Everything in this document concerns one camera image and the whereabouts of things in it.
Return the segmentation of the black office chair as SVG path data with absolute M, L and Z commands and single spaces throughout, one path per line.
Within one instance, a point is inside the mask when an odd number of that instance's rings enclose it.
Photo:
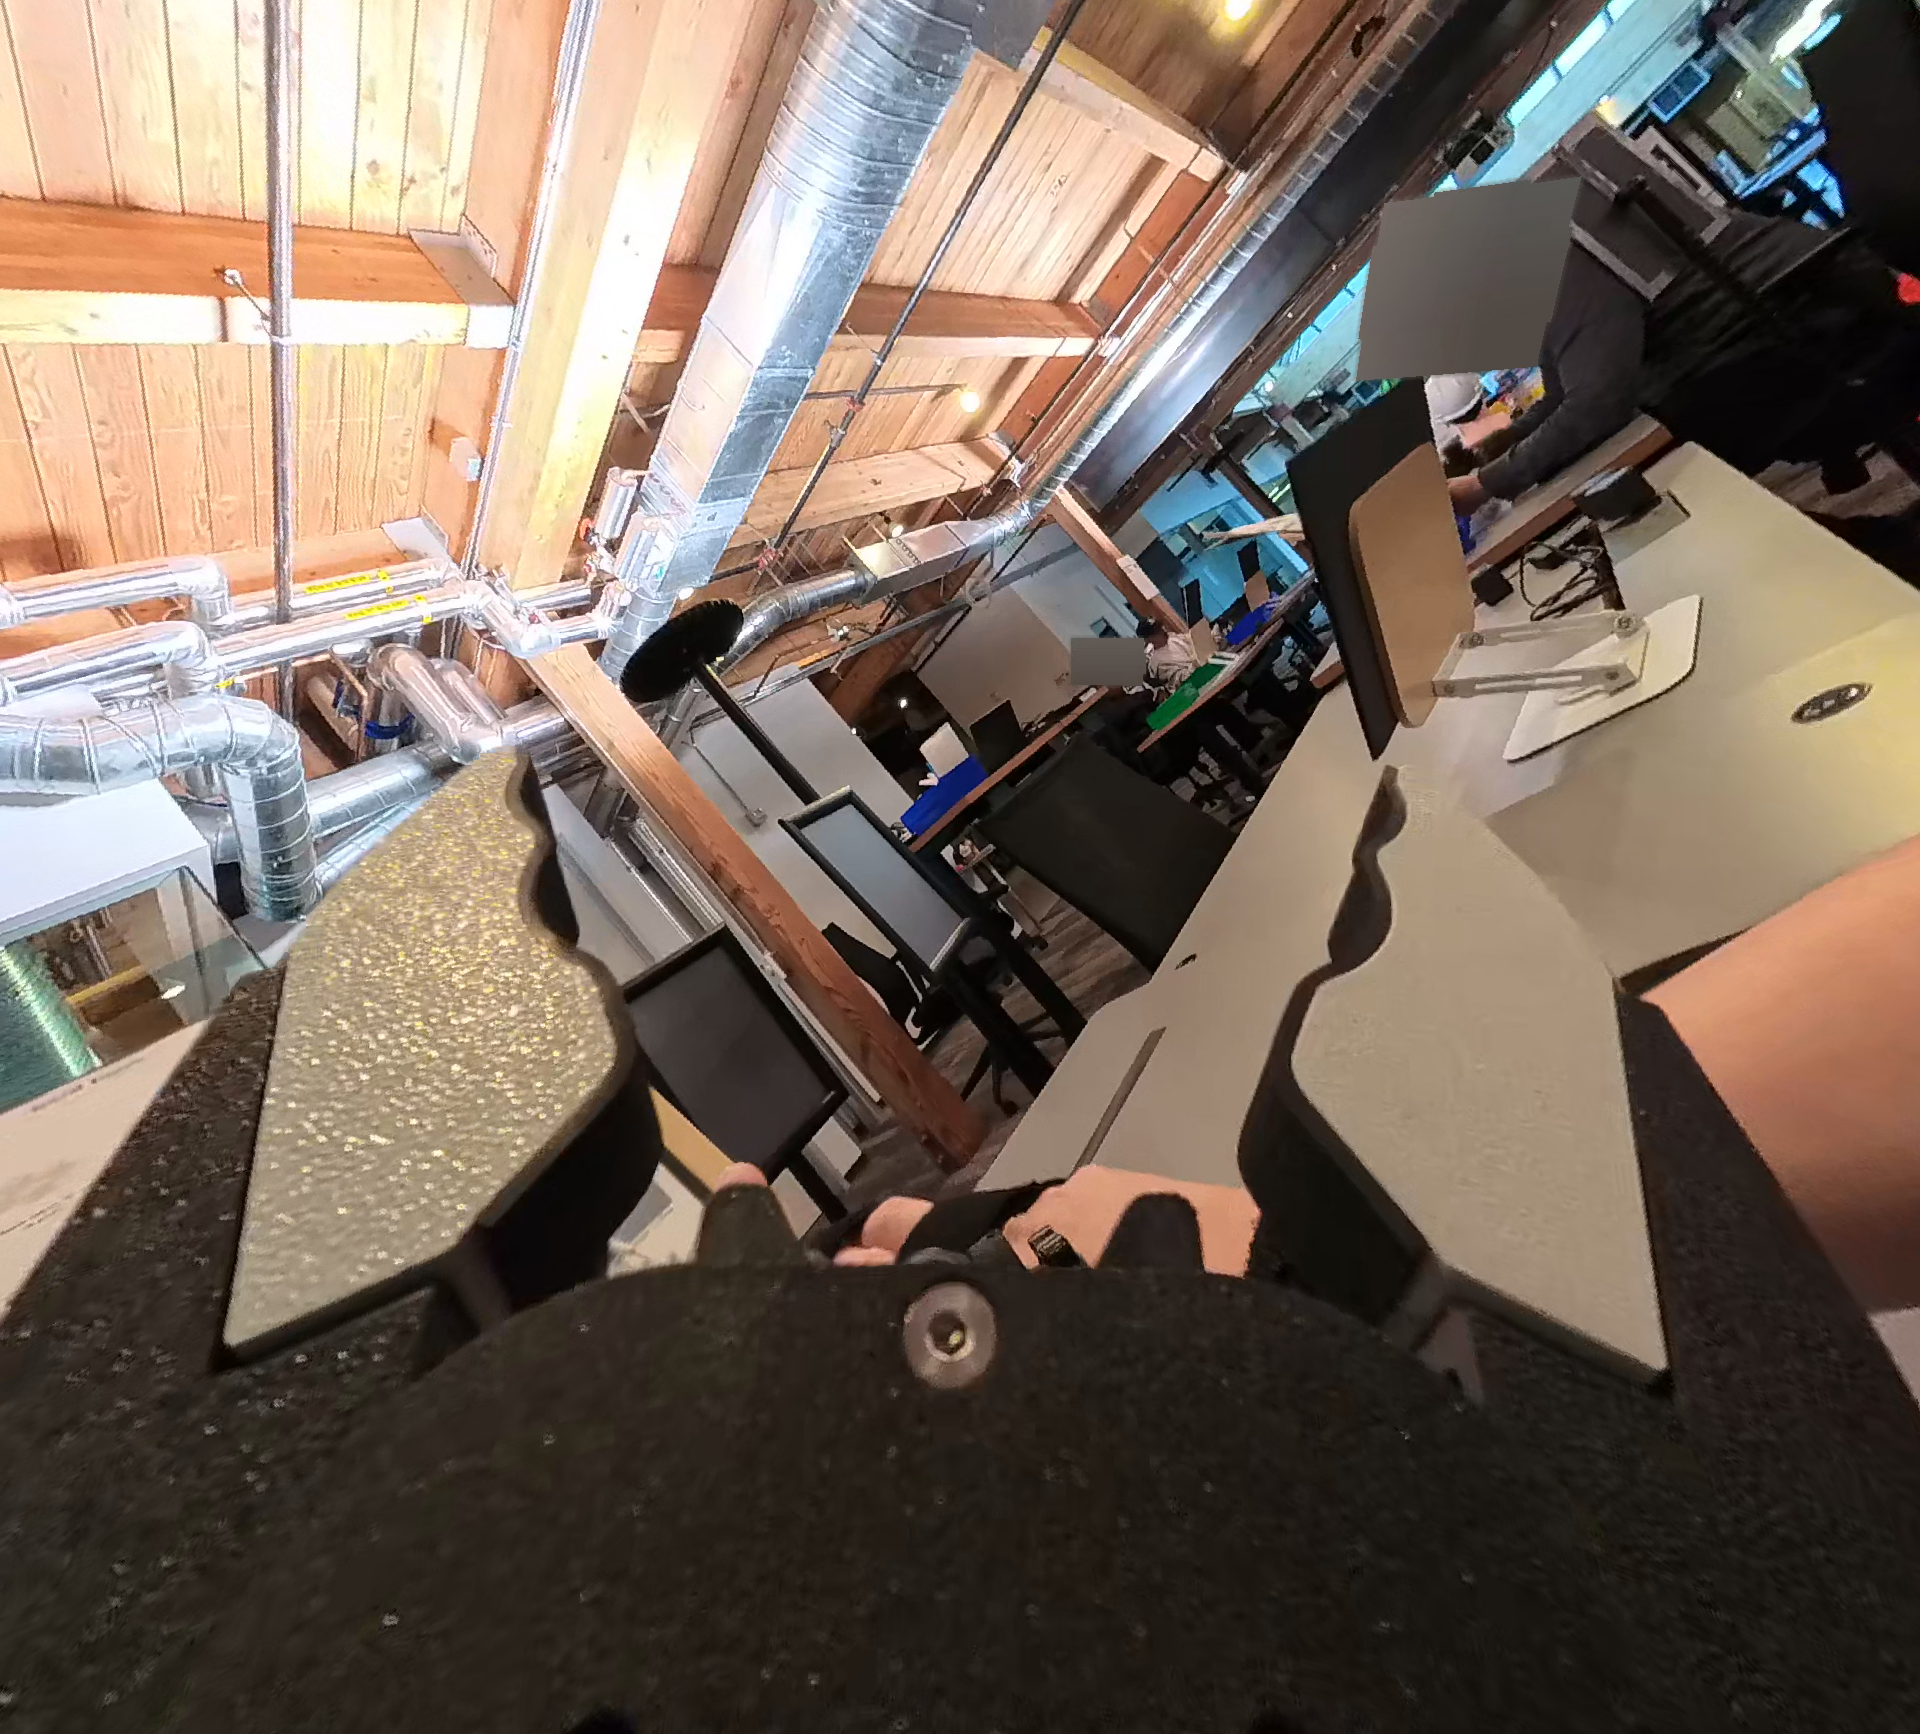
M 1196 897 L 1231 854 L 1231 831 L 1090 733 L 1073 733 L 1033 778 L 1001 791 L 980 833 L 1090 915 L 1142 969 L 1160 969 Z

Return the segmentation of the small black desk device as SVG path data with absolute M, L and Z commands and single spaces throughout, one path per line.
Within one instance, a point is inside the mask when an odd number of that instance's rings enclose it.
M 1643 467 L 1605 467 L 1605 475 L 1587 475 L 1575 490 L 1572 490 L 1575 516 L 1587 516 L 1601 536 L 1659 536 L 1659 527 L 1677 527 L 1688 526 L 1688 503 L 1659 490 L 1643 478 Z

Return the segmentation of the large silver ventilation duct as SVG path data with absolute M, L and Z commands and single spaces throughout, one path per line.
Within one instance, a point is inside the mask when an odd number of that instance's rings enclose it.
M 829 0 L 812 21 L 611 567 L 611 678 L 733 545 L 972 47 L 1013 61 L 1048 11 Z

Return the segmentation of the steel hanger rod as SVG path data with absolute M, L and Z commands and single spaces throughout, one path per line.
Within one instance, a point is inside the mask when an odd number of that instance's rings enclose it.
M 301 160 L 293 0 L 264 0 L 274 621 L 293 621 L 293 536 L 301 536 L 293 160 Z

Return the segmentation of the cluster of silver insulated pipes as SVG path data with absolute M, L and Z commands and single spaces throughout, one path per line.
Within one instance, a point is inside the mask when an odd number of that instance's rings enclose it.
M 452 674 L 429 670 L 407 636 L 479 621 L 513 660 L 535 660 L 611 628 L 611 593 L 591 582 L 513 593 L 488 576 L 452 576 L 446 552 L 293 586 L 289 616 L 266 610 L 266 593 L 238 597 L 211 552 L 71 567 L 4 582 L 0 621 L 20 636 L 160 597 L 179 616 L 4 655 L 0 791 L 4 813 L 41 813 L 184 774 L 211 778 L 211 854 L 238 862 L 241 897 L 266 920 L 293 920 L 322 897 L 315 833 L 379 824 L 424 797 L 446 763 L 514 745 L 502 718 L 479 712 L 479 692 L 452 692 Z M 314 797 L 301 725 L 252 696 L 252 678 L 322 655 L 365 655 L 372 688 L 407 696 L 429 748 Z

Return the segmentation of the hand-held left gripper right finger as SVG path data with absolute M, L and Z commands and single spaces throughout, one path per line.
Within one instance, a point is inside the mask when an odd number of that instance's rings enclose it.
M 1668 1373 L 1617 979 L 1508 843 L 1387 763 L 1237 1184 L 1279 1278 L 1407 1353 L 1485 1310 L 1632 1387 Z

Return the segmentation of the wooden book stand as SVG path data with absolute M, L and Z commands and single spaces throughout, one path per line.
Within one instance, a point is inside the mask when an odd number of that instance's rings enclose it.
M 1536 763 L 1696 674 L 1701 597 L 1625 610 L 1601 527 L 1575 545 L 1587 593 L 1572 610 L 1479 621 L 1436 450 L 1347 503 L 1347 552 L 1360 610 L 1334 616 L 1334 641 L 1374 753 L 1438 707 L 1521 696 L 1504 763 Z

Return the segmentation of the person's right hand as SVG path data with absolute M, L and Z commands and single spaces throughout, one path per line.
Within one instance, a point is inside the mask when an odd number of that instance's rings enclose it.
M 1160 1170 L 1075 1169 L 1065 1181 L 968 1200 L 880 1200 L 832 1222 L 829 1265 L 904 1265 L 904 1262 L 995 1262 L 1013 1265 L 1096 1265 L 1142 1200 L 1179 1200 L 1196 1213 L 1203 1271 L 1248 1278 L 1256 1202 L 1237 1184 L 1188 1184 Z

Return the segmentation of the black round disc on pole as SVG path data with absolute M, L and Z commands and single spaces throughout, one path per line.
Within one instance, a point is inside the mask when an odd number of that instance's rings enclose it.
M 745 610 L 733 597 L 706 597 L 665 616 L 615 674 L 615 692 L 639 712 L 683 688 L 706 688 L 708 707 L 739 729 L 739 745 L 781 774 L 797 807 L 825 807 L 825 791 L 787 763 L 787 748 L 739 712 L 723 688 L 718 660 L 733 647 Z

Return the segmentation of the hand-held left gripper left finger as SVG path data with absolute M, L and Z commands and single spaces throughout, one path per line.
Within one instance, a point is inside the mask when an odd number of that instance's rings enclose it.
M 436 787 L 304 915 L 223 1305 L 264 1358 L 413 1290 L 474 1327 L 611 1271 L 663 1169 L 630 1006 L 582 949 L 527 753 Z

